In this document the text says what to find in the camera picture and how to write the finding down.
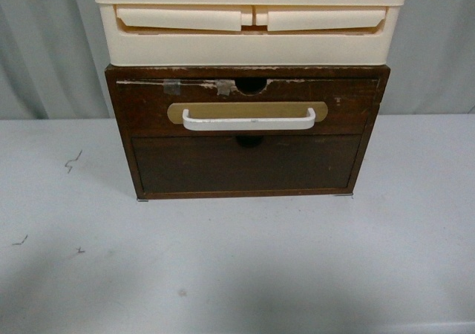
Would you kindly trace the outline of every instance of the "wooden drawer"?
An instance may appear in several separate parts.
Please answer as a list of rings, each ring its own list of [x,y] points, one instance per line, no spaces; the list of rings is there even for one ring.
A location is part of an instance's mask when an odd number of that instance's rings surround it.
[[[122,106],[118,113],[134,133],[198,136],[169,120],[167,110],[170,105],[178,102],[313,101],[324,102],[329,113],[325,120],[317,122],[312,130],[305,133],[361,134],[378,86],[377,79],[257,80],[265,81],[265,88],[252,95],[235,88],[225,89],[226,94],[220,94],[220,85],[233,85],[234,79],[118,80],[117,103]]]
[[[138,198],[346,194],[389,75],[378,67],[106,70]],[[306,130],[191,131],[174,103],[319,102]]]

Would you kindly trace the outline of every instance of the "drawer finger hole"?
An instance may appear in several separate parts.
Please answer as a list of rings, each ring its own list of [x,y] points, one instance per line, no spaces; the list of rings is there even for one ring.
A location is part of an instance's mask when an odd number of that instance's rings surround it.
[[[259,94],[267,86],[267,78],[236,78],[235,84],[242,94]]]
[[[239,146],[245,148],[257,147],[262,143],[263,136],[236,136],[236,142]]]

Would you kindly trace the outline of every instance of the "plastic drawer unit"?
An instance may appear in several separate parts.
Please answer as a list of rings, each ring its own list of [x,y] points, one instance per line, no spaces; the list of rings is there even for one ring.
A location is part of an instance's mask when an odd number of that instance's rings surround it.
[[[383,65],[404,0],[96,0],[113,65]]]
[[[404,0],[96,0],[138,198],[351,194]]]

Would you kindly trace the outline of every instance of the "beige handle plate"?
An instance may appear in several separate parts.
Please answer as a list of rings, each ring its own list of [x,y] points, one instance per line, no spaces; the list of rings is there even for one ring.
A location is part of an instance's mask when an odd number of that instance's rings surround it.
[[[168,107],[168,118],[183,124],[183,110],[195,119],[248,119],[305,117],[307,110],[315,111],[315,122],[327,117],[325,102],[175,102]]]

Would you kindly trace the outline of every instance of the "white table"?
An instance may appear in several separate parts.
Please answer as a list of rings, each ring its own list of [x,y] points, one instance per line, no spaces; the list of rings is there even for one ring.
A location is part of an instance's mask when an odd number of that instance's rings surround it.
[[[0,333],[475,333],[475,115],[379,117],[353,197],[137,202],[112,119],[0,147]]]

